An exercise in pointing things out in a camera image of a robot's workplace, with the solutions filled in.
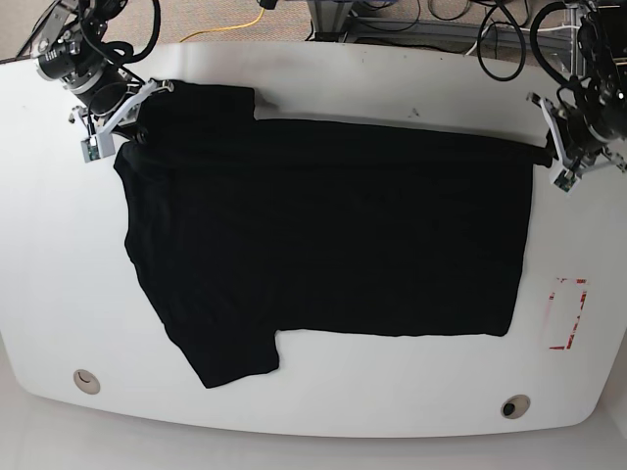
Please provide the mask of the aluminium frame stand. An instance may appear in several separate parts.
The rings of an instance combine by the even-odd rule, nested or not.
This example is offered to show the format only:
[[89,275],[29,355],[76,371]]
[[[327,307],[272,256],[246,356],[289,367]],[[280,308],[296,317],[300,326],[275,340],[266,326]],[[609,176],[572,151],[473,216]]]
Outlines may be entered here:
[[[476,58],[477,31],[489,11],[490,1],[309,1],[313,41],[359,42],[426,49]],[[547,1],[502,1],[524,31]],[[580,71],[583,62],[574,55],[577,17],[557,11],[545,17],[539,32],[544,57],[564,76]],[[484,65],[498,76],[513,74],[521,48],[513,28],[499,10],[481,43]],[[531,51],[528,62],[538,65]]]

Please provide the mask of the black t-shirt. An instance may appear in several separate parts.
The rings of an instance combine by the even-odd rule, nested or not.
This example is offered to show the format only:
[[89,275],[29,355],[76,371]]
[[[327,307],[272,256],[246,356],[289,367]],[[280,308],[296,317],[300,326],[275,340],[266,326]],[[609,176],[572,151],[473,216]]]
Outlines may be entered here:
[[178,81],[114,163],[138,282],[206,388],[276,370],[278,332],[507,333],[537,147],[255,107]]

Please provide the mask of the red tape rectangle marking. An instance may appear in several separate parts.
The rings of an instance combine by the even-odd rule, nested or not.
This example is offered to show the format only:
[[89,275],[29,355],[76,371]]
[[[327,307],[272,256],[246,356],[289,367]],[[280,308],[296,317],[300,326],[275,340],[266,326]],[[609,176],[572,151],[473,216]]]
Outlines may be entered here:
[[572,348],[589,290],[585,278],[558,277],[551,289],[543,325],[543,346],[550,351]]

